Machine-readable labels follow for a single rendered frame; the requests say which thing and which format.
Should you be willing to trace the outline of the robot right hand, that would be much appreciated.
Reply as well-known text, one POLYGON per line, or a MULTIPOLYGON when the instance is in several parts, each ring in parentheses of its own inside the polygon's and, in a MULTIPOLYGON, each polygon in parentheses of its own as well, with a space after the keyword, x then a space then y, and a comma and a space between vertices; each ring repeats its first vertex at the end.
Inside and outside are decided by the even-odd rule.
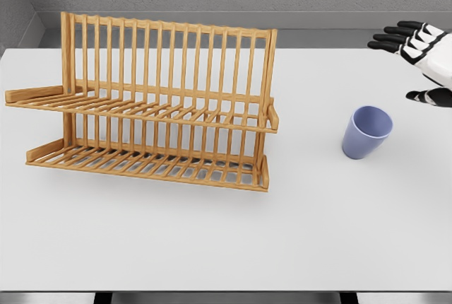
POLYGON ((417 67, 423 76, 439 87, 410 91, 406 98, 437 107, 452 108, 452 33, 418 21, 400 21, 373 35, 370 49, 397 54, 417 67))

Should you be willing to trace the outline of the blue plastic cup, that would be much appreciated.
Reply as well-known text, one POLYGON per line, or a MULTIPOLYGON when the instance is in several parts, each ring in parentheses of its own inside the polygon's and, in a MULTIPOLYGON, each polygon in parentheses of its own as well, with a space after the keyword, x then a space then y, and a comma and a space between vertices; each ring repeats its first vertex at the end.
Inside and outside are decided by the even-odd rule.
POLYGON ((352 114, 343 137, 342 149, 352 159, 362 159, 379 147, 393 129, 393 121, 382 109, 363 106, 352 114))

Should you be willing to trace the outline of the wooden two-tier dish rack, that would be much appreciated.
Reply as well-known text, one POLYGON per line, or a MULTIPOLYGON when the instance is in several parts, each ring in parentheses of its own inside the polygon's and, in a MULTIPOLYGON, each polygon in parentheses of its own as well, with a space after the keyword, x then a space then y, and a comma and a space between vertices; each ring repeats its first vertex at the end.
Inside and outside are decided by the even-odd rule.
POLYGON ((5 93, 63 115, 28 164, 267 191, 277 34, 63 12, 61 85, 5 93))

